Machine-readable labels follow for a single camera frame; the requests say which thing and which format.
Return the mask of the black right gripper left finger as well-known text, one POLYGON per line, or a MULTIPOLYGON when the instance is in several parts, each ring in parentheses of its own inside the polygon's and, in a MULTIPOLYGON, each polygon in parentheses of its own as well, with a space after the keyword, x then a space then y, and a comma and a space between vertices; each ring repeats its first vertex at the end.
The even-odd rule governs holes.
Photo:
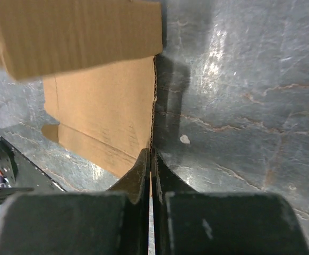
POLYGON ((133 167, 107 190, 127 196, 118 254, 148 254, 150 156, 142 149, 133 167))

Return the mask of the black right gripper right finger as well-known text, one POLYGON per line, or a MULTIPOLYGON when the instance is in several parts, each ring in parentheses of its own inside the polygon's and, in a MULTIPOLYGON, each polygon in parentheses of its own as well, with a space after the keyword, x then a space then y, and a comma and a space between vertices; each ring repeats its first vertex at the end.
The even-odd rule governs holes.
POLYGON ((195 190, 167 166, 161 153, 155 148, 151 152, 151 183, 155 251, 156 254, 170 254, 165 194, 195 190))

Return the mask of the brown cardboard box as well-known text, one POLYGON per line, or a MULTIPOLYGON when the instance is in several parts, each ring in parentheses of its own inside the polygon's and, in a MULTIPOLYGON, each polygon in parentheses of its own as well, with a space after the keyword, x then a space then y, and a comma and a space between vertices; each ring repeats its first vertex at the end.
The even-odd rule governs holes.
POLYGON ((42 78, 42 134, 117 177, 152 146, 161 4, 0 1, 0 69, 42 78))

